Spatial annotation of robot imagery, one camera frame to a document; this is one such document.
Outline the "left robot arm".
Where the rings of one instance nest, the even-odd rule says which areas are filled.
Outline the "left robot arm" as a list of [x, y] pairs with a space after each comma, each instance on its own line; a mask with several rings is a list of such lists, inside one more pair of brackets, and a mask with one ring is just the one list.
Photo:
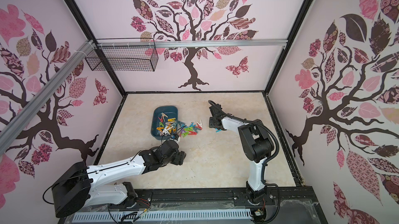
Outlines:
[[166, 140], [160, 146], [108, 164], [87, 166], [77, 162], [51, 186], [55, 215], [64, 218], [84, 207], [103, 204], [132, 208], [144, 201], [139, 200], [132, 183], [118, 184], [118, 180], [153, 172], [168, 164], [183, 165], [186, 156], [175, 140]]

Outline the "dark teal storage box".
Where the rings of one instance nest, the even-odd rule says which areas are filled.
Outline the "dark teal storage box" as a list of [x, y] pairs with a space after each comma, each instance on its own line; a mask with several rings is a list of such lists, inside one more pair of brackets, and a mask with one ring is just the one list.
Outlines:
[[[165, 113], [168, 118], [163, 118], [161, 113]], [[167, 120], [176, 118], [176, 122], [168, 123]], [[175, 106], [161, 106], [154, 110], [150, 134], [159, 141], [165, 141], [175, 136], [178, 131], [178, 109]]]

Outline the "back aluminium rail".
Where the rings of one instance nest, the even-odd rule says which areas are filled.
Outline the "back aluminium rail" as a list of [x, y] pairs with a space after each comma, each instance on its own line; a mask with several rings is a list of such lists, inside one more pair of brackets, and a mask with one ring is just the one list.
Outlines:
[[248, 46], [283, 46], [288, 43], [286, 39], [249, 39], [249, 40], [206, 40], [206, 41], [149, 41], [149, 42], [100, 42], [98, 48], [116, 47], [150, 47], [150, 48], [198, 48], [198, 47], [248, 47]]

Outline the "white clothespin top pile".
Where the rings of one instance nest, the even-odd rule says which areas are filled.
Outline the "white clothespin top pile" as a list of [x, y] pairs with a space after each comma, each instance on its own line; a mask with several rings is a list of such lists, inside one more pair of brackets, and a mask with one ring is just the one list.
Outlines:
[[196, 123], [197, 123], [197, 126], [198, 126], [200, 129], [203, 129], [203, 124], [202, 124], [202, 121], [201, 121], [201, 120], [200, 120], [199, 122], [197, 121]]

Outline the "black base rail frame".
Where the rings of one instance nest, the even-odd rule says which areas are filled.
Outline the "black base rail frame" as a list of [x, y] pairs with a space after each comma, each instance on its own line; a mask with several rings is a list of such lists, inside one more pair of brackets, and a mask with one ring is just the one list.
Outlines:
[[[143, 222], [135, 218], [130, 223], [115, 224], [261, 224], [272, 220], [274, 224], [325, 224], [327, 219], [312, 187], [274, 187], [262, 202], [248, 201], [245, 188], [200, 189], [139, 189], [139, 200], [132, 208], [103, 204], [85, 207], [80, 212], [169, 211], [198, 209], [249, 209], [251, 220], [197, 220], [177, 222]], [[61, 218], [60, 224], [71, 224], [75, 215]]]

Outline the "aluminium rail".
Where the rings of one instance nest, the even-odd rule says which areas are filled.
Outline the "aluminium rail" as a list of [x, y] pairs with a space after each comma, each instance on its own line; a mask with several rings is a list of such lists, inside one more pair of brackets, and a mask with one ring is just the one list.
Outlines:
[[100, 42], [98, 48], [116, 47], [150, 47], [150, 48], [198, 48], [198, 47], [248, 47], [248, 46], [283, 46], [288, 43], [286, 39], [249, 39], [249, 40], [206, 40], [206, 41], [149, 41], [149, 42]]
[[11, 120], [1, 132], [1, 154], [17, 139], [26, 125], [36, 116], [47, 100], [56, 92], [58, 87], [78, 64], [95, 49], [92, 40], [86, 40], [60, 70], [47, 82], [41, 90], [27, 103], [22, 111]]

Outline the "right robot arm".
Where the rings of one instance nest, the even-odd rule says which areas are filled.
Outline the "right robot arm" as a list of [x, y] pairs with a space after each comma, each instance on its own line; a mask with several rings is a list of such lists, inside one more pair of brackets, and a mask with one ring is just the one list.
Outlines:
[[224, 112], [222, 106], [212, 100], [208, 103], [211, 105], [209, 127], [221, 131], [234, 131], [239, 135], [244, 154], [251, 162], [246, 182], [248, 201], [252, 204], [262, 202], [268, 194], [268, 188], [271, 187], [265, 180], [266, 166], [280, 150], [277, 139], [261, 120], [242, 119]]

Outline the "left aluminium rail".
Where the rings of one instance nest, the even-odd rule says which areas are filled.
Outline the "left aluminium rail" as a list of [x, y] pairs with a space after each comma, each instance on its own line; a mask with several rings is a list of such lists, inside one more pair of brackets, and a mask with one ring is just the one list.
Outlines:
[[27, 103], [22, 111], [11, 120], [1, 132], [1, 154], [17, 139], [26, 125], [36, 116], [47, 100], [56, 92], [58, 87], [78, 64], [95, 49], [92, 40], [86, 40], [60, 70], [47, 82], [41, 90]]

